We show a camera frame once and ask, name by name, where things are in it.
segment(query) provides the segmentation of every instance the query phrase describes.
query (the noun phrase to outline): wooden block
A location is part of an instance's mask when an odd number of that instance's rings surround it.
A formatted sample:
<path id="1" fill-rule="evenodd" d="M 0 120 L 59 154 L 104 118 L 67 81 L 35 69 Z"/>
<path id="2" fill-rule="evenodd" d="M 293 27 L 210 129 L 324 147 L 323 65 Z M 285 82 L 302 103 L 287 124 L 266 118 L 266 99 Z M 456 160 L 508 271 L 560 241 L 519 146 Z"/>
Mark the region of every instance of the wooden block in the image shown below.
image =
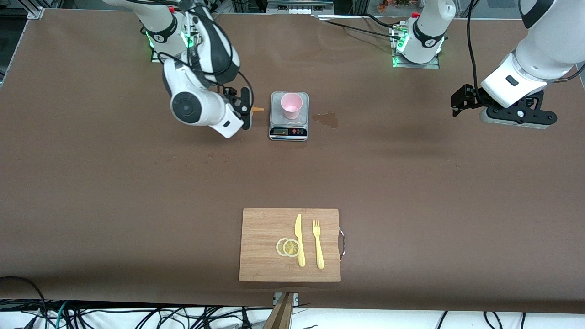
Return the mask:
<path id="1" fill-rule="evenodd" d="M 297 239 L 297 215 L 302 215 L 302 240 L 307 265 L 296 257 L 280 256 L 281 238 Z M 325 268 L 317 268 L 313 220 L 321 226 L 321 248 Z M 340 282 L 339 211 L 337 209 L 245 208 L 242 218 L 240 281 L 243 282 Z"/>

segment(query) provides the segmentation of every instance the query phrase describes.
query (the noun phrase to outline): fork handle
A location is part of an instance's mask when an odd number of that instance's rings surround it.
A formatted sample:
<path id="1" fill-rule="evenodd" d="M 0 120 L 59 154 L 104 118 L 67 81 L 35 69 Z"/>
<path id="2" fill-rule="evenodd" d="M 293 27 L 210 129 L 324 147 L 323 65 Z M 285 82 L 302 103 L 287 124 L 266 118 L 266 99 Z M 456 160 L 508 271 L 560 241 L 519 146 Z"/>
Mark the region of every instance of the fork handle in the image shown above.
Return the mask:
<path id="1" fill-rule="evenodd" d="M 325 261 L 323 260 L 323 252 L 321 251 L 321 240 L 319 237 L 315 238 L 317 244 L 317 268 L 322 270 L 325 268 Z"/>

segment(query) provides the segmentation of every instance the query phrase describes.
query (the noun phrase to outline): teal cable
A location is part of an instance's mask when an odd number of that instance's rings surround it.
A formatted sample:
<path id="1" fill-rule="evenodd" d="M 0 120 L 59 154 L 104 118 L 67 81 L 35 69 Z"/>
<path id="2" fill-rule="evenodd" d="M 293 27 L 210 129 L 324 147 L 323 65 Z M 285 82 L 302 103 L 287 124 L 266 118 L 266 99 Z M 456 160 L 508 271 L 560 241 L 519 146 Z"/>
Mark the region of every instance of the teal cable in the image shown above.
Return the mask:
<path id="1" fill-rule="evenodd" d="M 63 314 L 63 309 L 65 308 L 65 304 L 67 304 L 68 300 L 64 301 L 61 307 L 59 308 L 59 312 L 57 313 L 57 321 L 55 322 L 55 327 L 59 329 L 59 322 L 61 321 L 61 315 Z"/>

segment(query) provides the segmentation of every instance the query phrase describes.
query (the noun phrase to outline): brown table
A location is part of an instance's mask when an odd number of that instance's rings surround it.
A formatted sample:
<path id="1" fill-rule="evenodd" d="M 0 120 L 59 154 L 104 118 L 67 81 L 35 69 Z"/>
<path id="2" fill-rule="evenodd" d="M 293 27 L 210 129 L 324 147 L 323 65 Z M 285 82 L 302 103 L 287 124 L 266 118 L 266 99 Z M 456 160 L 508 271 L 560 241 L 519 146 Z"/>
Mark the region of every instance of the brown table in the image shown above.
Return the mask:
<path id="1" fill-rule="evenodd" d="M 578 80 L 546 90 L 549 129 L 488 125 L 451 117 L 472 81 L 462 20 L 440 70 L 392 68 L 384 38 L 310 16 L 218 22 L 257 106 L 306 91 L 339 127 L 311 121 L 309 141 L 286 143 L 266 112 L 229 140 L 185 126 L 133 13 L 47 10 L 0 91 L 0 274 L 50 299 L 269 305 L 295 291 L 312 307 L 585 312 Z M 480 78 L 525 35 L 514 20 L 473 31 Z M 238 282 L 245 207 L 340 209 L 342 281 Z"/>

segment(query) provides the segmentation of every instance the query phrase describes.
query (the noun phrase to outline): knife handle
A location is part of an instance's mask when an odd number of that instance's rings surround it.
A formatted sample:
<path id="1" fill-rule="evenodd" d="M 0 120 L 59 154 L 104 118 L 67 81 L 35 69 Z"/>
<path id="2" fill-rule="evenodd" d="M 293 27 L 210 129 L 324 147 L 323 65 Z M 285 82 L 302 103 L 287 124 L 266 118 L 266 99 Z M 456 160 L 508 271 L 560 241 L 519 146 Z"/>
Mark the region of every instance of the knife handle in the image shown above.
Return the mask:
<path id="1" fill-rule="evenodd" d="M 306 262 L 305 262 L 305 251 L 302 248 L 302 242 L 299 241 L 298 242 L 298 266 L 300 267 L 305 267 Z"/>
<path id="2" fill-rule="evenodd" d="M 322 270 L 325 268 L 325 261 L 323 260 L 323 252 L 321 251 L 321 240 L 319 237 L 315 238 L 317 244 L 317 268 Z"/>

